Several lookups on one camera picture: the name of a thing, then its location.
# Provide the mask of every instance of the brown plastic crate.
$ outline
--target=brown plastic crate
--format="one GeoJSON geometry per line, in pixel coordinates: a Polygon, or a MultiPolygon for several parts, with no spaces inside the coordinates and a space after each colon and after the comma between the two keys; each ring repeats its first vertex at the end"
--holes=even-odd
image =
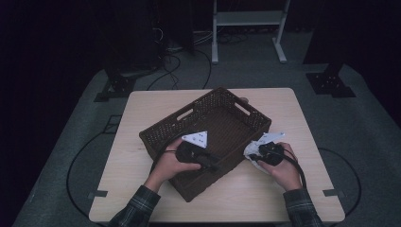
{"type": "Polygon", "coordinates": [[[217,171],[179,173],[171,184],[186,201],[192,201],[208,186],[233,170],[242,160],[251,140],[268,132],[271,120],[224,88],[217,88],[176,113],[139,133],[150,157],[185,131],[207,131],[207,150],[221,158],[217,171]]]}

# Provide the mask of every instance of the person's right hand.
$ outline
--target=person's right hand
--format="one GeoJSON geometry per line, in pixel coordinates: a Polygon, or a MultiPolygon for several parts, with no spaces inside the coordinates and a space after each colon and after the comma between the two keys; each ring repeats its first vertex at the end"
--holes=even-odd
{"type": "MultiPolygon", "coordinates": [[[[286,143],[277,143],[277,144],[281,145],[285,149],[284,153],[286,156],[288,156],[291,159],[296,158],[294,151],[292,150],[289,144],[286,143]]],[[[286,159],[283,159],[283,161],[277,166],[271,166],[263,161],[257,161],[257,163],[261,167],[266,169],[269,172],[269,174],[274,178],[274,180],[280,186],[282,186],[286,191],[302,188],[298,170],[295,168],[293,164],[291,164],[286,159]]]]}

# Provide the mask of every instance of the plaid sleeve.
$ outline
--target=plaid sleeve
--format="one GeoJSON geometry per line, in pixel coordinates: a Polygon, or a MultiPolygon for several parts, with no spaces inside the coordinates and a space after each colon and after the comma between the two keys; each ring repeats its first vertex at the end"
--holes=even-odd
{"type": "Polygon", "coordinates": [[[109,222],[109,227],[142,227],[148,226],[148,221],[160,196],[141,185],[127,206],[118,212],[109,222]]]}
{"type": "Polygon", "coordinates": [[[324,226],[306,189],[288,191],[284,200],[292,226],[324,226]]]}

